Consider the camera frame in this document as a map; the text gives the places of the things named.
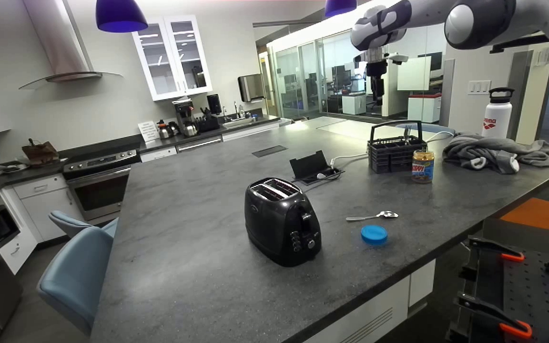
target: chair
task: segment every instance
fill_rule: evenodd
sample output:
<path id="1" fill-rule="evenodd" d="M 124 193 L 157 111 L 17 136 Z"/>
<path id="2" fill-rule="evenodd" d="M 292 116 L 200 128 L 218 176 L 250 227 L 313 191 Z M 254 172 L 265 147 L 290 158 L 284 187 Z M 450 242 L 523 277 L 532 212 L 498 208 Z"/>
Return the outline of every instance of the chair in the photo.
<path id="1" fill-rule="evenodd" d="M 86 336 L 96 320 L 113 238 L 96 227 L 80 231 L 52 259 L 37 292 Z"/>
<path id="2" fill-rule="evenodd" d="M 50 212 L 50 221 L 56 223 L 61 231 L 65 231 L 69 237 L 75 237 L 77 233 L 88 229 L 88 227 L 96 227 L 92 223 L 80 221 L 77 217 L 71 217 L 63 212 Z M 109 221 L 107 225 L 101 227 L 101 231 L 105 231 L 111 238 L 117 237 L 119 231 L 119 217 Z"/>

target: pendant lamp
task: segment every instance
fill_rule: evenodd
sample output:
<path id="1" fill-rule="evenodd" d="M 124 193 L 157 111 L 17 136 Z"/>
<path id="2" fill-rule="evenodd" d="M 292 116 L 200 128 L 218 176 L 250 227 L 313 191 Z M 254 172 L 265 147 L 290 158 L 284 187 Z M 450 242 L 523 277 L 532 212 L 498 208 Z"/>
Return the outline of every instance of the pendant lamp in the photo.
<path id="1" fill-rule="evenodd" d="M 136 0 L 98 0 L 98 27 L 107 33 L 134 33 L 147 29 Z"/>
<path id="2" fill-rule="evenodd" d="M 355 8 L 357 8 L 357 0 L 328 0 L 326 17 L 353 12 Z"/>

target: wire basket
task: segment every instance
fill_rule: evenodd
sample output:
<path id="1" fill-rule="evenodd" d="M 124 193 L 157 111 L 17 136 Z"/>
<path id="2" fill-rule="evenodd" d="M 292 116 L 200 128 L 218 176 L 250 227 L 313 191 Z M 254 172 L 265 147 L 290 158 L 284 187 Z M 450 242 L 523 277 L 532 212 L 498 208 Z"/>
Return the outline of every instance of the wire basket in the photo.
<path id="1" fill-rule="evenodd" d="M 401 137 L 383 137 L 376 139 L 376 130 L 382 126 L 399 126 L 399 124 L 416 124 L 418 137 L 410 136 L 410 128 L 404 128 Z M 391 174 L 391 172 L 412 172 L 412 155 L 414 151 L 425 151 L 427 143 L 424 141 L 424 126 L 420 120 L 397 120 L 372 126 L 368 141 L 368 162 L 374 174 Z"/>

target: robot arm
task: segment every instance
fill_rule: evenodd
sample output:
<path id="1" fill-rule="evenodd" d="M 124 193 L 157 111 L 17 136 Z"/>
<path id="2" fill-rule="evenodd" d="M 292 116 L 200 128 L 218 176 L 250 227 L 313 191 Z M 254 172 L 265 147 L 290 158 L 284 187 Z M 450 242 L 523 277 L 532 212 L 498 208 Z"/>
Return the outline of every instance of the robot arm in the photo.
<path id="1" fill-rule="evenodd" d="M 357 50 L 378 50 L 401 40 L 410 27 L 444 23 L 450 46 L 475 50 L 538 31 L 549 38 L 549 0 L 399 0 L 368 10 L 353 27 Z"/>

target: range hood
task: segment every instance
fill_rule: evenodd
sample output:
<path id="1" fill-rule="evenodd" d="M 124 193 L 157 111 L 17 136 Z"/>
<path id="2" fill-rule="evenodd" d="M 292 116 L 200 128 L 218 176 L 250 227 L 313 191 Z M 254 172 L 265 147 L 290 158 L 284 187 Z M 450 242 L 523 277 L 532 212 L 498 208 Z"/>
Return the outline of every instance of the range hood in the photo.
<path id="1" fill-rule="evenodd" d="M 101 78 L 103 73 L 92 69 L 84 42 L 65 0 L 23 0 L 37 35 L 42 40 L 52 76 L 21 86 L 40 88 L 48 82 L 73 82 Z"/>

